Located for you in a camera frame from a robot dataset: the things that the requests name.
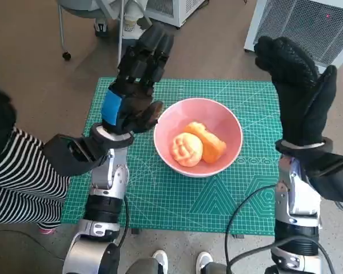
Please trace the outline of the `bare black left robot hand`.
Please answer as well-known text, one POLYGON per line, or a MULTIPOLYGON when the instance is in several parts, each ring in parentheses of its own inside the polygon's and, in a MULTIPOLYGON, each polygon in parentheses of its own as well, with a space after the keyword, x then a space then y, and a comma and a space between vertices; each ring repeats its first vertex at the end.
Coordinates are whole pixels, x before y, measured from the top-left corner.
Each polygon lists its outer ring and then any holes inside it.
POLYGON ((157 124, 163 102, 153 100, 154 84, 162 79, 174 35, 160 23, 151 25, 118 65, 101 110, 102 127, 109 133, 143 133, 157 124))

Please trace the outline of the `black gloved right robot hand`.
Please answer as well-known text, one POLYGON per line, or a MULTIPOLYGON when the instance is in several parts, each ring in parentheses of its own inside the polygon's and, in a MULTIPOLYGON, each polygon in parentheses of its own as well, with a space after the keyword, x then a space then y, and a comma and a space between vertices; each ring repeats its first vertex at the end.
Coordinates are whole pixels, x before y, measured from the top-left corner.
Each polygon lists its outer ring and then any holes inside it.
POLYGON ((324 141, 328 111, 337 91, 337 68, 320 74, 311 56, 286 37, 260 37, 257 67, 268 72, 278 94, 282 139, 303 147, 324 141))

